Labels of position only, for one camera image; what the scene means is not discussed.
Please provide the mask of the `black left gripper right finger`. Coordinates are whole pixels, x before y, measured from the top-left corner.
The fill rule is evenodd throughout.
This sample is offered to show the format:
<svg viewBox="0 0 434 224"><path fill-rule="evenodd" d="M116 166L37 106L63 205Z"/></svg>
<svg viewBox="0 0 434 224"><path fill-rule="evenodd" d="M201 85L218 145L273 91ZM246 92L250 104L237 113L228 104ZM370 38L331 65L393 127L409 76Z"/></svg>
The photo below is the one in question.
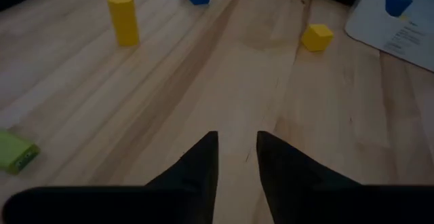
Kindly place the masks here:
<svg viewBox="0 0 434 224"><path fill-rule="evenodd" d="M364 185L266 131L256 152L275 224L434 224L434 185Z"/></svg>

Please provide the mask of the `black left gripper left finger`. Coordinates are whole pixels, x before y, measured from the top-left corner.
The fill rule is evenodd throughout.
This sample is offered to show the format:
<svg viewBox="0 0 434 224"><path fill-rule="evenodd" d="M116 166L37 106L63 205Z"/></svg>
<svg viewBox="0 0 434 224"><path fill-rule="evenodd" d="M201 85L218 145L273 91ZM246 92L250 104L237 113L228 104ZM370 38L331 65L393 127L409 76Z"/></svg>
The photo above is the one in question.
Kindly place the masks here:
<svg viewBox="0 0 434 224"><path fill-rule="evenodd" d="M212 224L218 133L209 131L145 185L34 187L10 197L5 224Z"/></svg>

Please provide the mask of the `yellow cube block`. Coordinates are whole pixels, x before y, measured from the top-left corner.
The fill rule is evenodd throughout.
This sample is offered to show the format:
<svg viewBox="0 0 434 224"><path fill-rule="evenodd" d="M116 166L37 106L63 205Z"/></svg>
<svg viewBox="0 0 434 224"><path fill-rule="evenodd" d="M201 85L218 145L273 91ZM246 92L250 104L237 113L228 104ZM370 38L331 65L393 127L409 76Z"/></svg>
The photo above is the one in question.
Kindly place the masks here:
<svg viewBox="0 0 434 224"><path fill-rule="evenodd" d="M325 24L308 24L301 43L310 52L322 52L331 43L334 33Z"/></svg>

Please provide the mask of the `lime green long block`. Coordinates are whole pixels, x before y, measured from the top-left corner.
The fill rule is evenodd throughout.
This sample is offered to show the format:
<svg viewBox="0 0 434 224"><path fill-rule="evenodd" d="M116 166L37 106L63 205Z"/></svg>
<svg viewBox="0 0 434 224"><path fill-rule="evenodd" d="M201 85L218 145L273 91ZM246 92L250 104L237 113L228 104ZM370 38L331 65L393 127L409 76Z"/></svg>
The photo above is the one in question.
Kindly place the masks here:
<svg viewBox="0 0 434 224"><path fill-rule="evenodd" d="M5 130L0 130L0 170L18 174L40 152L40 148Z"/></svg>

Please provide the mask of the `yellow cylinder block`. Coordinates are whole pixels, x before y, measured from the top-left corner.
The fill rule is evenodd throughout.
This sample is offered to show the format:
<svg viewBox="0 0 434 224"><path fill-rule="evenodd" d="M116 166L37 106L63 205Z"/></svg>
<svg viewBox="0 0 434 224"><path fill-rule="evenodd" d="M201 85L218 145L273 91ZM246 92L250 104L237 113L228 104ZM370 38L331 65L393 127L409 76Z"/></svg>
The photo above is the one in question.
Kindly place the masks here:
<svg viewBox="0 0 434 224"><path fill-rule="evenodd" d="M107 0L117 42L121 46L140 42L134 0Z"/></svg>

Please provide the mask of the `white plastic bin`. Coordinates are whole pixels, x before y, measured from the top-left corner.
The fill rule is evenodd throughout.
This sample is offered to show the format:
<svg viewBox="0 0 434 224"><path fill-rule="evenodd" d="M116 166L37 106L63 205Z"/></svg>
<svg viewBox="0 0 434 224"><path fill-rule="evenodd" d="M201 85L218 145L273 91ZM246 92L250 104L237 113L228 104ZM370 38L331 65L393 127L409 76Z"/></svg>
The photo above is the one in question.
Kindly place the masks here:
<svg viewBox="0 0 434 224"><path fill-rule="evenodd" d="M347 34L434 72L434 0L356 0Z"/></svg>

